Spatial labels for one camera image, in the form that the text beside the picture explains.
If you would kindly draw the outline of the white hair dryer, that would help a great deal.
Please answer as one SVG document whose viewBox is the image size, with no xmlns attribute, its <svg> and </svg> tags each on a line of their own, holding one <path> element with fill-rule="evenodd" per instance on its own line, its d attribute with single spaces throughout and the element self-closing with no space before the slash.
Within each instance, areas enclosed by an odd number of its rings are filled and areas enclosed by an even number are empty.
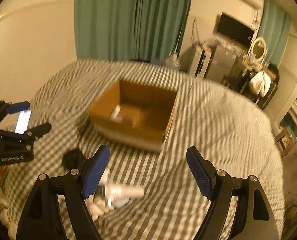
<svg viewBox="0 0 297 240">
<path fill-rule="evenodd" d="M 142 186 L 102 184 L 96 188 L 94 197 L 101 196 L 105 201 L 114 201 L 125 198 L 142 198 L 144 194 L 145 189 Z"/>
</svg>

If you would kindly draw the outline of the lit smartphone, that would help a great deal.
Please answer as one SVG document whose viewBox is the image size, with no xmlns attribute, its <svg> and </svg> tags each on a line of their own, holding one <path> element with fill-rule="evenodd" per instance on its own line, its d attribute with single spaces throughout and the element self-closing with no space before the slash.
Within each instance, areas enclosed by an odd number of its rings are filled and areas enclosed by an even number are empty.
<svg viewBox="0 0 297 240">
<path fill-rule="evenodd" d="M 31 116 L 31 111 L 30 110 L 24 110 L 19 113 L 16 127 L 15 127 L 15 132 L 18 134 L 24 134 L 24 132 L 27 130 L 29 120 Z"/>
</svg>

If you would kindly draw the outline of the black hair scrunchie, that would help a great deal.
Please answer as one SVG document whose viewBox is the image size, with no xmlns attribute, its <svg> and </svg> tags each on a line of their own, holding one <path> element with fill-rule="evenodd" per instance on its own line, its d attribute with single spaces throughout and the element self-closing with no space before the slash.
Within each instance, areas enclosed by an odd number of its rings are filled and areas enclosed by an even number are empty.
<svg viewBox="0 0 297 240">
<path fill-rule="evenodd" d="M 73 169 L 81 169 L 86 157 L 83 153 L 75 148 L 66 152 L 62 158 L 62 166 L 67 172 L 70 172 Z"/>
</svg>

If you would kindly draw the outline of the small blue-white case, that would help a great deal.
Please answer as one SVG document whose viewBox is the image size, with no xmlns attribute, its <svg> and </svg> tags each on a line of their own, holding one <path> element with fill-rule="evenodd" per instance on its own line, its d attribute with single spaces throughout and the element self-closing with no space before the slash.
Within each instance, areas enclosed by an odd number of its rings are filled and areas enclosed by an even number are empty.
<svg viewBox="0 0 297 240">
<path fill-rule="evenodd" d="M 129 198 L 117 198 L 111 201 L 112 207 L 120 209 L 129 202 Z"/>
</svg>

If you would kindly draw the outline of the white bottle in box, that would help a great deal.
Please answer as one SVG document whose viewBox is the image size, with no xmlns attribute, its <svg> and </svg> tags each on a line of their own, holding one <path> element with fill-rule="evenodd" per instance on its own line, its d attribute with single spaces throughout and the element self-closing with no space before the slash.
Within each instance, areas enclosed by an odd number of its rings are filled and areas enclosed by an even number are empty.
<svg viewBox="0 0 297 240">
<path fill-rule="evenodd" d="M 119 116 L 121 106 L 116 105 L 115 108 L 112 110 L 112 113 L 110 114 L 110 120 L 116 120 Z"/>
</svg>

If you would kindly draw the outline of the brown cardboard box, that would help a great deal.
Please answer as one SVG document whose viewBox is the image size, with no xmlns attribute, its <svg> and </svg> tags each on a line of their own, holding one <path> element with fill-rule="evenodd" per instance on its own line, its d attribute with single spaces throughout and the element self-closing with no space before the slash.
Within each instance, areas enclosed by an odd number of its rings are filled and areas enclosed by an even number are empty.
<svg viewBox="0 0 297 240">
<path fill-rule="evenodd" d="M 177 91 L 119 79 L 93 102 L 88 113 L 108 139 L 141 150 L 161 152 L 172 124 Z M 116 120 L 110 114 L 116 105 Z"/>
</svg>

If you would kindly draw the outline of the black chair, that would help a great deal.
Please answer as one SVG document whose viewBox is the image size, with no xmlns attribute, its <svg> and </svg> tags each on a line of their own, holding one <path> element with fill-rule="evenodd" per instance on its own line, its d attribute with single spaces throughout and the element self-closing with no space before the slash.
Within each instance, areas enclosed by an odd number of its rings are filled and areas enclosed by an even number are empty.
<svg viewBox="0 0 297 240">
<path fill-rule="evenodd" d="M 259 72 L 247 71 L 239 82 L 239 92 L 264 110 L 277 91 L 279 70 L 270 63 Z"/>
</svg>

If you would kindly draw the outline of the white cloth on chair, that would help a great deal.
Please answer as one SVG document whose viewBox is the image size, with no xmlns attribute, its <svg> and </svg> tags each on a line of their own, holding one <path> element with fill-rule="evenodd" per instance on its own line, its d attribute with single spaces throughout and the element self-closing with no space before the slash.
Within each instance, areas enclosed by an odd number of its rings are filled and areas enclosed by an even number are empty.
<svg viewBox="0 0 297 240">
<path fill-rule="evenodd" d="M 265 71 L 260 71 L 248 83 L 250 91 L 257 96 L 264 97 L 271 86 L 271 78 Z"/>
</svg>

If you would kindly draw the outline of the small grey fridge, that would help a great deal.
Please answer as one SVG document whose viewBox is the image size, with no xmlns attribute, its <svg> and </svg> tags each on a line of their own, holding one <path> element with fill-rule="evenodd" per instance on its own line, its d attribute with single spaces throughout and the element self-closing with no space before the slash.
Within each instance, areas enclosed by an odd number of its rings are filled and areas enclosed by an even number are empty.
<svg viewBox="0 0 297 240">
<path fill-rule="evenodd" d="M 212 54 L 205 78 L 220 83 L 224 75 L 228 75 L 238 57 L 237 52 L 220 45 L 212 46 Z"/>
</svg>

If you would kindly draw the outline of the oval vanity mirror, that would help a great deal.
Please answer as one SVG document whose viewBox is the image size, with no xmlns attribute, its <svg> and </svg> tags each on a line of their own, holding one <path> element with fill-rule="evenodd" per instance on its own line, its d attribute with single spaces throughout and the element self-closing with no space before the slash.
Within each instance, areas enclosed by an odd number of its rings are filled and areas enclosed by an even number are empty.
<svg viewBox="0 0 297 240">
<path fill-rule="evenodd" d="M 256 38 L 248 51 L 248 58 L 252 62 L 261 62 L 267 55 L 267 44 L 263 37 Z"/>
</svg>

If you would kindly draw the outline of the grey suitcase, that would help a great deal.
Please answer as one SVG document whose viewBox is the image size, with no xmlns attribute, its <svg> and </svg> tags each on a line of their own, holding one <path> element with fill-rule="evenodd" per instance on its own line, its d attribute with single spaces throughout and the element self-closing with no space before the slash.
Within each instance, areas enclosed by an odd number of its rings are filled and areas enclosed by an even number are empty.
<svg viewBox="0 0 297 240">
<path fill-rule="evenodd" d="M 206 43 L 195 42 L 182 56 L 183 70 L 190 76 L 203 79 L 206 75 L 211 55 L 212 49 Z"/>
</svg>

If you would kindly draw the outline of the green window curtain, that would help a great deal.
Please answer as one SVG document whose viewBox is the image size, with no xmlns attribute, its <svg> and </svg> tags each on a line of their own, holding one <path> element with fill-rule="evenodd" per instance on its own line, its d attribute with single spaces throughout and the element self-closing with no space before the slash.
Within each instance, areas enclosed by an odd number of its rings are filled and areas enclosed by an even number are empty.
<svg viewBox="0 0 297 240">
<path fill-rule="evenodd" d="M 267 46 L 266 62 L 279 66 L 286 47 L 291 25 L 291 15 L 275 0 L 265 0 L 258 36 Z"/>
</svg>

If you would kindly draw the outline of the wooden picture frame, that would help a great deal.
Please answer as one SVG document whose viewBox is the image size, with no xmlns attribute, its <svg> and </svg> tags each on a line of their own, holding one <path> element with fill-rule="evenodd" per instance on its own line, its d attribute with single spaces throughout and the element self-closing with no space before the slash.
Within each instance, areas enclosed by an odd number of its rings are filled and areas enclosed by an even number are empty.
<svg viewBox="0 0 297 240">
<path fill-rule="evenodd" d="M 288 128 L 284 128 L 274 137 L 274 140 L 282 158 L 287 156 L 295 145 L 295 141 Z"/>
</svg>

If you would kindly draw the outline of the black wall television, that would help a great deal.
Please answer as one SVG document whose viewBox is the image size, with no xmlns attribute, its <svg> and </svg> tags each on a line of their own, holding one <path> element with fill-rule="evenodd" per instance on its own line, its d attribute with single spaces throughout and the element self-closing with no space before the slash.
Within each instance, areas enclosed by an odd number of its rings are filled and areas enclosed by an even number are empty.
<svg viewBox="0 0 297 240">
<path fill-rule="evenodd" d="M 231 16 L 221 14 L 217 25 L 217 32 L 238 42 L 244 47 L 249 47 L 254 35 L 254 31 L 240 21 Z"/>
</svg>

